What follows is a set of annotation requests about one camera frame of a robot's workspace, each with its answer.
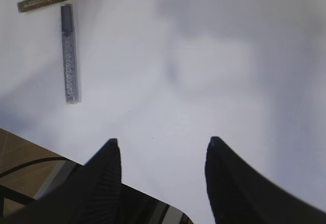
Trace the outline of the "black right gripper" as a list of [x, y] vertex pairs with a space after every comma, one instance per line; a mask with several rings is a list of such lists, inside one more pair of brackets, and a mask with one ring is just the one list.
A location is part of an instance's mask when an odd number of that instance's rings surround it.
[[37, 200], [4, 217], [1, 223], [118, 223], [120, 192], [121, 223], [192, 223], [179, 209], [122, 185], [121, 155], [115, 138], [84, 166], [57, 161], [34, 194]]

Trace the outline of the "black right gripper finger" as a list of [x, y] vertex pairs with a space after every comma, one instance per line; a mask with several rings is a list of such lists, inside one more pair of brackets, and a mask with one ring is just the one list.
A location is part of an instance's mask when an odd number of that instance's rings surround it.
[[325, 223], [325, 212], [270, 182], [217, 136], [207, 148], [205, 178], [216, 223]]

